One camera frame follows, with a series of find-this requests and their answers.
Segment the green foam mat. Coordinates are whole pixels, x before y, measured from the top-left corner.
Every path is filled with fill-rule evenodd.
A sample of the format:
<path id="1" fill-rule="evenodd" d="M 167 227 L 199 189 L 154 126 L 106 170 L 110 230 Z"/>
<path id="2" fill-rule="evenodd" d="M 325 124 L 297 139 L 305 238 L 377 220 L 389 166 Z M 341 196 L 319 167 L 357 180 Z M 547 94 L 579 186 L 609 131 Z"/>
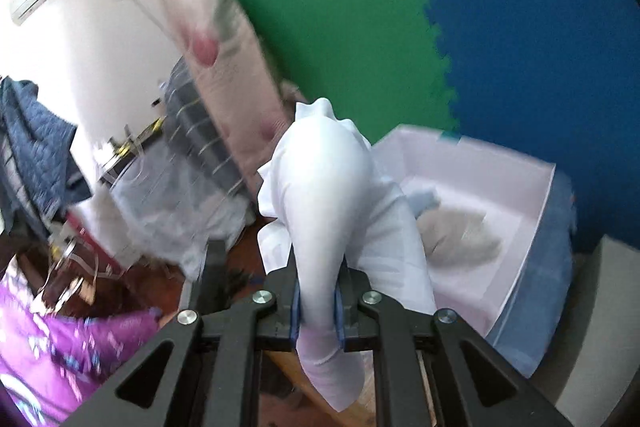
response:
<path id="1" fill-rule="evenodd" d="M 428 0 L 240 1 L 285 77 L 370 141 L 398 124 L 459 126 Z"/>

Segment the white garment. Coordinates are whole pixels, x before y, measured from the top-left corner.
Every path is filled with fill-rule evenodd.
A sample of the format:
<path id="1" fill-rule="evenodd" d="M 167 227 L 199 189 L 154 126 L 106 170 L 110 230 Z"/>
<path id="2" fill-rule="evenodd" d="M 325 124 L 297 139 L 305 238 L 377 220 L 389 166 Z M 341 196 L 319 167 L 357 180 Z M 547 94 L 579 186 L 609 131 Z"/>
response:
<path id="1" fill-rule="evenodd" d="M 344 411 L 364 385 L 361 355 L 340 346 L 334 319 L 338 271 L 347 263 L 406 309 L 432 314 L 435 296 L 416 216 L 385 176 L 371 145 L 326 98 L 299 103 L 262 177 L 258 233 L 267 272 L 296 263 L 302 324 L 300 365 L 326 403 Z"/>

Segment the blue quilted jacket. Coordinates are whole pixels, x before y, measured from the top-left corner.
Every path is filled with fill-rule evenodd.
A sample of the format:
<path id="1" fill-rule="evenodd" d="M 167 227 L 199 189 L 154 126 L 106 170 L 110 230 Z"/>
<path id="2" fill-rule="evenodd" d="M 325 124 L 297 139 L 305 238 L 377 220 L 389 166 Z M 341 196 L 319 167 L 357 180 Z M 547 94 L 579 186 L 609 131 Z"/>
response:
<path id="1" fill-rule="evenodd" d="M 92 197 L 70 151 L 77 127 L 38 101 L 28 80 L 1 79 L 1 217 L 3 230 L 49 238 L 49 225 Z"/>

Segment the purple jacket sleeve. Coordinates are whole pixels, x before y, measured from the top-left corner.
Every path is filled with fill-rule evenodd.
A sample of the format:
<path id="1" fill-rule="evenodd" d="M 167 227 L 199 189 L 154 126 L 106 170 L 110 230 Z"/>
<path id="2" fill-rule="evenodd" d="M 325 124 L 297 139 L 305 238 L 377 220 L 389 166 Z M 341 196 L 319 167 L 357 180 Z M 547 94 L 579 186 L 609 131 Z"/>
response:
<path id="1" fill-rule="evenodd" d="M 29 426 L 58 426 L 160 329 L 160 310 L 105 319 L 32 311 L 25 277 L 1 279 L 1 384 Z"/>

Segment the white XINCCI shoe box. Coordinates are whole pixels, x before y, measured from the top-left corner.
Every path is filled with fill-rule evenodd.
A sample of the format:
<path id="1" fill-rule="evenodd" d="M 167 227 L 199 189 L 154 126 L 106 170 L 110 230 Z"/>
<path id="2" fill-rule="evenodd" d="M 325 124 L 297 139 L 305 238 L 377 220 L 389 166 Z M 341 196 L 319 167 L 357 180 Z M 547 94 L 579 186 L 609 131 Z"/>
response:
<path id="1" fill-rule="evenodd" d="M 550 162 L 467 136 L 399 126 L 372 147 L 409 197 L 432 194 L 427 261 L 437 306 L 480 335 L 498 320 L 547 204 Z"/>

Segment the blue checked cloth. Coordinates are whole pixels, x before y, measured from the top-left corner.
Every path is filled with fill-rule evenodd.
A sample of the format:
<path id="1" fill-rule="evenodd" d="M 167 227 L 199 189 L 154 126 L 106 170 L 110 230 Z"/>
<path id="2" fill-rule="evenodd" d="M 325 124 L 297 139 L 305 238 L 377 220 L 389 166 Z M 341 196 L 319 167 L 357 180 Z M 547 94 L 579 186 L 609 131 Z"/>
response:
<path id="1" fill-rule="evenodd" d="M 563 312 L 573 278 L 576 225 L 572 181 L 555 171 L 524 268 L 486 337 L 526 378 L 538 369 Z"/>

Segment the grey garment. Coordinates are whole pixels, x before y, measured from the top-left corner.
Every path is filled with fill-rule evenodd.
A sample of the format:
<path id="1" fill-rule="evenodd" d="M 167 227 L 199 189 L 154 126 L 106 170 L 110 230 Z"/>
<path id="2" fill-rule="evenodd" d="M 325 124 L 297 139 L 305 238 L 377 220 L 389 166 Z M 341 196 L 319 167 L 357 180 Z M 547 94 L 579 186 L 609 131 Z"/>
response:
<path id="1" fill-rule="evenodd" d="M 438 207 L 423 211 L 416 224 L 426 259 L 435 267 L 476 267 L 500 254 L 501 239 L 481 212 Z"/>

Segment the pink floral curtain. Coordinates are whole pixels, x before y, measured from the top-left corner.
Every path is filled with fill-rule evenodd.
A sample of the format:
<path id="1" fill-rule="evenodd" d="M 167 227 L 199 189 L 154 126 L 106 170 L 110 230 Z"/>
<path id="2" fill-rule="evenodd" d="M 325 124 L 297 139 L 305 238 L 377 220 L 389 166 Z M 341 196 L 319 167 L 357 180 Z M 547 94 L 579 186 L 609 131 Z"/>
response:
<path id="1" fill-rule="evenodd" d="M 162 0 L 172 38 L 245 186 L 256 194 L 303 101 L 279 72 L 239 0 Z"/>

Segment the blue foam mat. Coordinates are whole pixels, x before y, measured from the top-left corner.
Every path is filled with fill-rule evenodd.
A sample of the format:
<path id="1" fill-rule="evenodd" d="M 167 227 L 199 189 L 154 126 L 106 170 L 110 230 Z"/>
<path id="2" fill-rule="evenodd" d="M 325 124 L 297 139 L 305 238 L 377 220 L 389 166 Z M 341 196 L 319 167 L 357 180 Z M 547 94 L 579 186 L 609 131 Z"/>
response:
<path id="1" fill-rule="evenodd" d="M 637 0 L 428 0 L 463 134 L 548 160 L 577 244 L 639 242 Z"/>

